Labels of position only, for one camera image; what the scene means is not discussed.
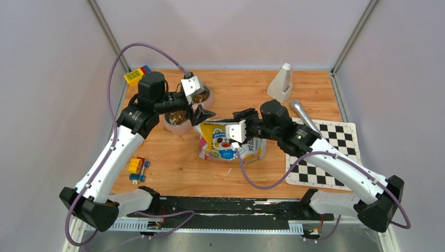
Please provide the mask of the pet food bag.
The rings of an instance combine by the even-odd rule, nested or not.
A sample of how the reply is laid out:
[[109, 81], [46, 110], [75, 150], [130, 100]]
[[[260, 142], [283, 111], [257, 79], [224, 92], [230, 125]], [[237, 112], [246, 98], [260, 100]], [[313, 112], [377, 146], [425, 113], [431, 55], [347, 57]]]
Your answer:
[[[226, 138], [225, 126], [230, 123], [229, 119], [206, 120], [194, 126], [199, 133], [199, 154], [203, 160], [237, 163], [236, 151], [231, 148], [229, 139]], [[263, 159], [266, 153], [267, 141], [253, 138], [239, 148], [241, 160], [244, 163]]]

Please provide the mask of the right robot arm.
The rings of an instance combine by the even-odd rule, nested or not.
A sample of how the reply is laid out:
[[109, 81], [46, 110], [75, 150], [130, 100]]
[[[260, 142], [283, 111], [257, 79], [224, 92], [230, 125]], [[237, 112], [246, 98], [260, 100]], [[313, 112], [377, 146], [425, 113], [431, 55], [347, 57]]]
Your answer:
[[350, 193], [308, 190], [300, 204], [306, 219], [318, 214], [356, 217], [368, 228], [383, 233], [400, 212], [405, 220], [400, 227], [411, 228], [411, 221], [401, 205], [404, 181], [398, 176], [385, 177], [363, 167], [333, 147], [313, 127], [292, 120], [287, 108], [276, 100], [263, 103], [259, 110], [249, 108], [234, 113], [234, 121], [225, 127], [226, 137], [235, 152], [252, 138], [276, 141], [285, 153], [332, 175], [350, 189]]

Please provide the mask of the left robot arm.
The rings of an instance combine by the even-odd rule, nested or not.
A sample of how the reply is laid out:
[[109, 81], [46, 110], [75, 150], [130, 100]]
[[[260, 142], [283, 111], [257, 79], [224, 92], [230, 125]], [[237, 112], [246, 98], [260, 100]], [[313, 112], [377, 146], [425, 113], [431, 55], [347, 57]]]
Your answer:
[[132, 97], [116, 121], [108, 144], [92, 168], [75, 187], [64, 187], [59, 194], [63, 204], [74, 216], [99, 232], [131, 213], [142, 211], [148, 217], [161, 210], [158, 193], [140, 186], [133, 192], [112, 195], [111, 188], [134, 151], [159, 124], [160, 115], [185, 111], [192, 125], [215, 115], [202, 106], [193, 108], [193, 97], [204, 91], [201, 80], [193, 75], [181, 80], [177, 92], [167, 89], [165, 76], [158, 71], [143, 75]]

